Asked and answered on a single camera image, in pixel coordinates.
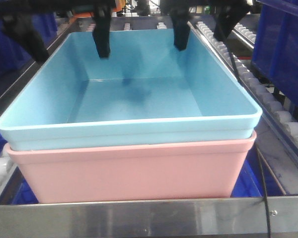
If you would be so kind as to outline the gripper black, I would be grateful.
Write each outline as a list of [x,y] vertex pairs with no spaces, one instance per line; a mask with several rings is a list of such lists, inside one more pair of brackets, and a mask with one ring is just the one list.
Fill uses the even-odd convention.
[[187,48],[190,34],[189,8],[198,5],[221,7],[214,37],[222,42],[229,36],[235,25],[251,10],[251,6],[246,0],[162,0],[161,13],[170,13],[174,32],[174,46],[178,51]]
[[110,55],[111,9],[116,7],[115,0],[0,0],[1,31],[36,62],[45,62],[49,53],[41,35],[34,28],[31,16],[27,14],[68,11],[85,5],[93,7],[95,28],[92,36],[98,56],[107,59]]

